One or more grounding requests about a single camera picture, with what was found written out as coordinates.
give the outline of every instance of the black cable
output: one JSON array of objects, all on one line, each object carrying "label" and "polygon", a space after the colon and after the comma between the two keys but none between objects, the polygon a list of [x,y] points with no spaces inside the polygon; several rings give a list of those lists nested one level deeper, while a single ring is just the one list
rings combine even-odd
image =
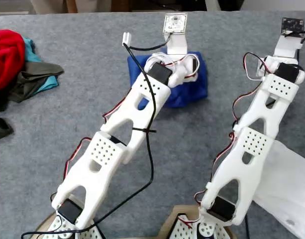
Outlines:
[{"label": "black cable", "polygon": [[49,199],[50,199],[51,202],[53,201],[53,196],[54,196],[56,193],[57,193],[57,192],[52,193],[51,196],[49,197]]},{"label": "black cable", "polygon": [[147,74],[145,73],[145,71],[143,70],[143,68],[140,66],[140,63],[138,62],[138,60],[136,59],[136,57],[133,55],[132,51],[129,49],[129,47],[126,44],[123,44],[123,46],[126,48],[126,50],[128,51],[129,55],[131,56],[131,58],[134,60],[134,62],[137,64],[137,66],[139,67],[139,69],[141,70],[142,74],[145,77],[145,81],[148,84],[150,93],[151,93],[151,97],[152,97],[152,103],[153,103],[153,112],[149,121],[149,124],[147,126],[147,128],[145,129],[145,133],[146,133],[146,144],[147,144],[147,151],[148,151],[148,155],[149,155],[149,161],[150,161],[150,168],[151,168],[151,174],[150,174],[150,179],[149,182],[146,183],[142,188],[140,188],[139,190],[137,190],[135,193],[131,194],[129,197],[127,197],[125,200],[123,200],[121,203],[119,203],[117,206],[115,206],[112,210],[110,210],[108,213],[106,213],[104,216],[102,216],[100,219],[98,219],[97,221],[95,221],[92,225],[90,225],[89,227],[85,228],[85,229],[80,229],[80,230],[67,230],[67,231],[60,231],[60,232],[37,232],[37,231],[33,231],[33,232],[25,232],[21,235],[21,239],[24,239],[24,237],[26,235],[41,235],[41,234],[49,234],[49,235],[54,235],[54,234],[63,234],[63,233],[83,233],[86,231],[89,231],[91,228],[95,227],[97,224],[101,223],[105,218],[107,218],[110,214],[112,214],[114,211],[116,211],[118,208],[120,208],[122,205],[124,205],[126,202],[128,202],[130,199],[132,199],[134,196],[136,196],[137,194],[139,194],[140,192],[142,192],[143,190],[145,190],[153,181],[154,178],[154,165],[153,165],[153,158],[152,158],[152,153],[151,153],[151,148],[150,148],[150,140],[149,140],[149,132],[150,132],[150,127],[151,124],[153,122],[154,116],[156,114],[156,99],[154,96],[154,92],[152,90],[152,86],[150,84],[150,81],[148,79]]},{"label": "black cable", "polygon": [[175,8],[172,8],[172,7],[168,7],[167,5],[170,5],[170,4],[162,4],[162,3],[159,3],[158,1],[156,0],[149,0],[149,2],[152,2],[153,4],[156,4],[157,6],[160,6],[160,7],[163,7],[167,10],[172,10],[172,11],[179,11],[178,9],[175,9]]},{"label": "black cable", "polygon": [[62,220],[61,216],[60,216],[60,215],[57,215],[56,217],[59,217],[59,220],[61,220],[61,224],[60,224],[60,226],[59,226],[58,228],[56,228],[55,230],[49,231],[50,233],[52,233],[52,232],[58,230],[58,229],[61,228],[61,226],[63,225],[63,220]]},{"label": "black cable", "polygon": [[129,50],[135,50],[135,51],[152,51],[152,50],[156,50],[159,49],[165,45],[167,45],[167,43],[170,41],[170,37],[171,37],[172,33],[169,34],[168,39],[166,40],[165,43],[162,43],[160,45],[154,46],[154,47],[149,47],[149,48],[140,48],[140,47],[134,47],[134,46],[127,46],[129,48]]},{"label": "black cable", "polygon": [[247,214],[245,215],[245,230],[246,230],[246,239],[250,239],[250,230],[248,228]]}]

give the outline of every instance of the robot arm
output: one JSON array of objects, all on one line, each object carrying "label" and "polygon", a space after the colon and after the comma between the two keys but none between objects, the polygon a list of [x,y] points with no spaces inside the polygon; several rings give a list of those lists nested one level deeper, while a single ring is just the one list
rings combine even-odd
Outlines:
[{"label": "robot arm", "polygon": [[[264,161],[277,136],[279,124],[293,101],[299,84],[305,78],[301,67],[294,65],[297,64],[295,52],[302,46],[301,36],[287,36],[288,33],[290,32],[285,31],[285,35],[280,36],[274,56],[266,57],[265,64],[270,74],[261,78],[262,83],[248,111],[233,128],[235,141],[232,150],[218,167],[211,182],[206,185],[200,206],[200,214],[204,220],[214,221],[222,226],[239,225],[253,200]],[[269,97],[276,100],[271,109],[266,107]],[[258,119],[264,121],[264,132],[251,128],[251,124]],[[242,160],[245,153],[251,155],[249,162]],[[239,185],[236,204],[218,196],[221,188],[234,179]]]},{"label": "robot arm", "polygon": [[[178,19],[183,20],[185,31],[186,14],[184,14],[184,18],[179,16]],[[178,22],[178,19],[173,18],[175,16],[171,14],[174,23]],[[176,41],[172,42],[172,37],[175,38],[177,31],[175,29],[169,36],[170,40],[167,43],[171,42],[172,46],[176,46]],[[130,43],[131,34],[124,33],[122,44],[127,49],[131,49]],[[152,115],[155,117],[158,114],[170,96],[169,87],[196,80],[198,67],[193,69],[192,62],[193,58],[199,62],[197,56],[184,52],[179,53],[179,55],[157,53],[147,60],[144,71],[147,74],[152,92],[145,75],[140,73],[118,110],[101,126],[100,131],[95,133],[85,153],[72,166],[63,183],[58,187],[57,194],[52,201],[52,207],[57,211],[57,214],[68,220],[72,227],[84,229],[89,225],[104,200],[110,180],[118,166],[121,163],[127,164],[131,160],[146,137],[145,130],[151,124]],[[149,102],[144,109],[139,110],[138,104],[143,98]],[[133,130],[130,142],[125,145],[113,134],[128,120],[133,122]],[[78,213],[71,215],[65,210],[65,202],[70,200],[71,192],[79,186],[86,190],[85,205]]]}]

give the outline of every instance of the perforated plate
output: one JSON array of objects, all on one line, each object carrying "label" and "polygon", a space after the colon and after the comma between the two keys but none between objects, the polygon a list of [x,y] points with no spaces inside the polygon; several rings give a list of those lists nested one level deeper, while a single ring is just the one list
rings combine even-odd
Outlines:
[{"label": "perforated plate", "polygon": [[215,224],[215,234],[214,239],[230,239],[230,236],[224,229],[224,227]]},{"label": "perforated plate", "polygon": [[267,155],[272,141],[264,134],[248,127],[243,130],[239,140],[243,141],[244,151],[254,156]]},{"label": "perforated plate", "polygon": [[[148,79],[150,81],[152,91],[155,96],[155,100],[157,103],[163,102],[164,98],[168,97],[170,89],[166,85],[162,84],[161,82],[157,81],[156,79],[148,76]],[[132,85],[133,89],[136,89],[139,91],[141,94],[143,94],[147,99],[151,99],[151,93],[148,87],[148,84],[146,82],[146,79],[142,74],[139,75],[135,83]]]},{"label": "perforated plate", "polygon": [[[68,230],[75,230],[76,228],[74,225],[66,221],[64,218],[62,219],[62,225],[60,220],[60,215],[57,215],[57,217],[52,222],[51,226],[48,228],[47,231],[53,231],[56,229],[56,232],[61,231],[68,231]],[[72,233],[64,233],[64,234],[47,234],[44,235],[43,239],[69,239],[72,236]],[[81,233],[81,234],[75,234],[75,239],[102,239],[102,236],[98,230],[97,227],[93,227],[91,230]]]},{"label": "perforated plate", "polygon": [[[183,220],[188,220],[187,216],[180,215]],[[169,239],[193,239],[193,230],[177,219]]]},{"label": "perforated plate", "polygon": [[118,161],[124,152],[123,144],[115,144],[104,135],[104,132],[96,132],[85,154],[101,166],[109,166],[111,162]]},{"label": "perforated plate", "polygon": [[292,102],[299,86],[282,79],[276,75],[269,74],[263,82],[262,89],[281,97],[289,102]]}]

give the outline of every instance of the white connector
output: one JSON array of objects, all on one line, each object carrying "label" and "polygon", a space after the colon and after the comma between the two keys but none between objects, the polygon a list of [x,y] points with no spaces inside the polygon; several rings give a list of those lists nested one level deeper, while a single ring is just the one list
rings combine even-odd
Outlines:
[{"label": "white connector", "polygon": [[131,45],[131,33],[124,32],[122,36],[122,45],[126,44],[128,47]]}]

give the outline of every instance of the gray felt mat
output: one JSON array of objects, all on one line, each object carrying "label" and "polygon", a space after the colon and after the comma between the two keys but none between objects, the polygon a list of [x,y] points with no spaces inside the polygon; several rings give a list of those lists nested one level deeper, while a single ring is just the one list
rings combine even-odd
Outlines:
[{"label": "gray felt mat", "polygon": [[[189,49],[200,51],[206,61],[208,98],[184,109],[161,110],[153,124],[158,133],[151,135],[155,181],[100,224],[108,239],[153,236],[174,205],[194,203],[194,192],[208,181],[212,159],[229,142],[233,99],[256,85],[245,76],[242,56],[246,51],[272,54],[282,16],[305,19],[305,12],[189,13]],[[82,137],[99,130],[102,113],[128,91],[122,33],[133,34],[134,46],[153,46],[163,42],[163,20],[164,13],[0,16],[0,28],[33,39],[44,61],[65,69],[59,87],[11,103],[0,113],[15,130],[0,140],[0,239],[18,239],[53,212],[49,196],[61,182],[65,160]],[[305,44],[301,64],[305,68]],[[250,101],[244,100],[238,113]],[[129,132],[117,136],[126,139]],[[278,140],[305,157],[305,82]],[[142,144],[117,171],[98,215],[145,184],[149,170]],[[254,203],[249,223],[252,239],[295,238]],[[244,225],[232,229],[245,238]]]}]

